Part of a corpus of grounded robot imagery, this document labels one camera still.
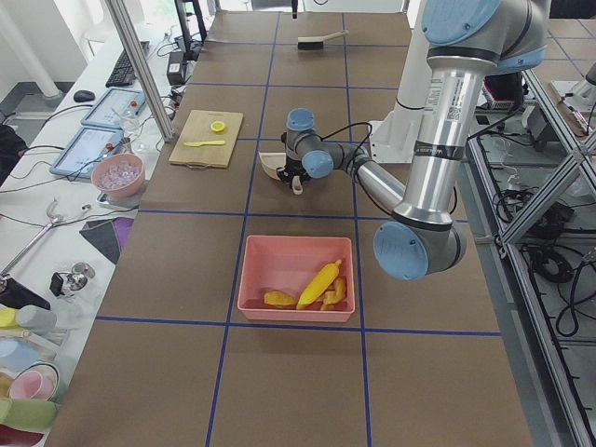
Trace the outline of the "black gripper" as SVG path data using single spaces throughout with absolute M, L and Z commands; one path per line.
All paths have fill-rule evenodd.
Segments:
M 298 177 L 301 183 L 311 180 L 311 177 L 303 167 L 301 160 L 286 158 L 285 165 L 277 168 L 276 173 L 283 183 L 291 183 L 295 177 Z

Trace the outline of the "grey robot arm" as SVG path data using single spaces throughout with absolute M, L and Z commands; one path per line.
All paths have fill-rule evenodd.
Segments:
M 284 183 L 345 171 L 391 220 L 373 239 L 377 262 L 391 277 L 417 280 L 456 265 L 466 237 L 449 212 L 483 81 L 536 67 L 546 52 L 548 1 L 428 1 L 417 32 L 429 44 L 407 183 L 354 144 L 325 142 L 313 113 L 294 109 L 281 136 Z

